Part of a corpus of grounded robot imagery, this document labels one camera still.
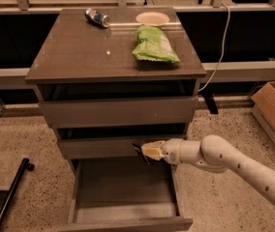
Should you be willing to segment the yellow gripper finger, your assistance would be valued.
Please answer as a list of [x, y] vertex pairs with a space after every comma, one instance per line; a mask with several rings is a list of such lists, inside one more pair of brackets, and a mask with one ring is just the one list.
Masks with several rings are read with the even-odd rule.
[[141, 150], [147, 157], [153, 160], [161, 160], [165, 157], [162, 146], [163, 145], [149, 145], [145, 143], [141, 146]]
[[149, 144], [149, 145], [163, 145], [165, 142], [166, 142], [165, 140], [157, 140], [157, 141], [147, 142], [146, 144]]

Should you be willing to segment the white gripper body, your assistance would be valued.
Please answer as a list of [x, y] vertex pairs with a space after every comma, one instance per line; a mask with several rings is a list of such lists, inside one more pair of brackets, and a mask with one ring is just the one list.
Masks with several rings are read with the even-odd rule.
[[166, 141], [162, 146], [163, 154], [165, 155], [164, 160], [169, 164], [180, 164], [180, 146], [182, 139], [170, 139]]

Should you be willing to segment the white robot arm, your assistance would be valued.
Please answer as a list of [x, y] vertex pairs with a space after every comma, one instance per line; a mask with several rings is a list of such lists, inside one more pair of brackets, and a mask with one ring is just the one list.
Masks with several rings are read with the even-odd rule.
[[201, 141], [173, 138], [140, 146], [144, 157], [164, 160], [171, 165], [191, 164], [201, 170], [222, 173], [227, 169], [275, 206], [275, 171], [239, 152], [218, 135]]

